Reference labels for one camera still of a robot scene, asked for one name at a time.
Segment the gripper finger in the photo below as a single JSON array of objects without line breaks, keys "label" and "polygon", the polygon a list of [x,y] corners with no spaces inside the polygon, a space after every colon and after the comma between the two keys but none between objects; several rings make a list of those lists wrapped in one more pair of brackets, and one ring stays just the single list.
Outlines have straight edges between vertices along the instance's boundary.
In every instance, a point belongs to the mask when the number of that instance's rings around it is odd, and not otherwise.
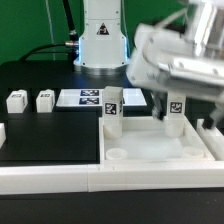
[{"label": "gripper finger", "polygon": [[224,103],[216,103],[215,109],[205,117],[203,122],[204,129],[213,129],[224,118]]},{"label": "gripper finger", "polygon": [[152,116],[157,120],[163,121],[165,117],[163,97],[160,92],[156,91],[151,93],[151,97],[153,101]]}]

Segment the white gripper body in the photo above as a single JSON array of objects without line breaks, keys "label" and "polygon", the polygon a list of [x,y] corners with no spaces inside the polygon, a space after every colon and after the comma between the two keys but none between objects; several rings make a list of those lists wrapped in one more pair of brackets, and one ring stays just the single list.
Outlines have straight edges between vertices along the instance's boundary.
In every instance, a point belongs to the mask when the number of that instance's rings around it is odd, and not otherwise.
[{"label": "white gripper body", "polygon": [[139,24],[134,42],[126,70],[133,86],[224,103],[224,61],[194,57],[180,33],[151,25]]}]

